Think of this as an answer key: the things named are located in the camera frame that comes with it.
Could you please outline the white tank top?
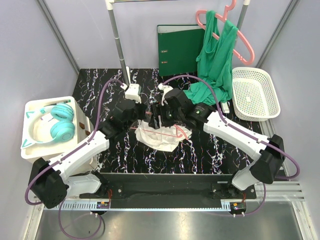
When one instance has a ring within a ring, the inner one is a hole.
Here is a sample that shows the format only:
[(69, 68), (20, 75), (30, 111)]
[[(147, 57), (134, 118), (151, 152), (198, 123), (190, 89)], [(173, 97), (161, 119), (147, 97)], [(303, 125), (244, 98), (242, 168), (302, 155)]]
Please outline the white tank top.
[[(187, 134), (188, 139), (192, 136), (192, 131), (188, 130), (184, 126), (179, 126), (183, 131)], [(173, 152), (175, 148), (178, 147), (179, 143), (185, 140), (185, 137), (182, 136), (180, 138), (165, 136), (161, 134), (154, 134), (151, 132), (147, 132), (144, 130), (155, 131), (158, 133), (164, 133), (169, 135), (176, 134), (176, 128), (174, 126), (164, 127), (161, 126), (159, 129), (154, 129), (149, 127), (149, 124), (145, 121), (142, 121), (139, 126), (135, 129), (135, 137), (136, 140), (140, 143), (145, 144), (146, 146), (163, 152)]]

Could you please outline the pink clothes hanger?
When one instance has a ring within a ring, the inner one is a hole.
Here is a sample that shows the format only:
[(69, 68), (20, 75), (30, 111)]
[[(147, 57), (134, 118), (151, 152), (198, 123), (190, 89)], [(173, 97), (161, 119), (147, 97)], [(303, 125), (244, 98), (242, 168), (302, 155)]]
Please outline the pink clothes hanger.
[(160, 132), (156, 132), (156, 131), (151, 131), (151, 130), (143, 130), (145, 132), (150, 132), (150, 133), (153, 133), (153, 134), (160, 134), (160, 135), (164, 135), (164, 136), (167, 136), (167, 137), (173, 137), (173, 138), (181, 138), (182, 136), (184, 136), (184, 138), (186, 140), (189, 139), (189, 137), (187, 136), (187, 134), (183, 131), (182, 128), (180, 128), (178, 125), (174, 124), (173, 125), (175, 127), (175, 135), (172, 135), (172, 134), (166, 134), (166, 133), (160, 133)]

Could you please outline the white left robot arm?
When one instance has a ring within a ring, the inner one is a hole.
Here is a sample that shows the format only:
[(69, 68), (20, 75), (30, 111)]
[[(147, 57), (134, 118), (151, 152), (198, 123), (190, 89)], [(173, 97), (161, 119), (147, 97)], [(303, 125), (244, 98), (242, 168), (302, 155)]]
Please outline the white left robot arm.
[(137, 120), (146, 119), (146, 111), (146, 104), (134, 100), (117, 103), (111, 116), (100, 122), (75, 148), (50, 160), (37, 159), (32, 165), (27, 190), (47, 209), (81, 194), (103, 198), (108, 193), (108, 180), (97, 171), (77, 173), (77, 170), (115, 144)]

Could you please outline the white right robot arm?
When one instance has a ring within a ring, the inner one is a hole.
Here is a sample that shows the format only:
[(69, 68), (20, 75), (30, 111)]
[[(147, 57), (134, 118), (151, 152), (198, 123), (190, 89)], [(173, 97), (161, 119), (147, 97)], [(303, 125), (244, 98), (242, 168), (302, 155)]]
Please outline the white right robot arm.
[(227, 185), (228, 195), (239, 198), (254, 184), (272, 184), (285, 160), (283, 139), (278, 135), (267, 137), (255, 133), (232, 120), (219, 115), (205, 103), (193, 104), (178, 88), (165, 86), (162, 104), (167, 108), (165, 116), (171, 123), (182, 122), (192, 130), (202, 130), (227, 141), (245, 152), (252, 163), (237, 171)]

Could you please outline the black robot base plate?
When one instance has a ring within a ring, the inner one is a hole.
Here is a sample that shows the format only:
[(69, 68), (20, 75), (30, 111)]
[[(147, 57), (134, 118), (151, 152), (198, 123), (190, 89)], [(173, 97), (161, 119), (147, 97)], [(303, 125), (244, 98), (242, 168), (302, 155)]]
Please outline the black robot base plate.
[(240, 191), (230, 174), (103, 173), (115, 209), (213, 209), (221, 201), (255, 200), (253, 185)]

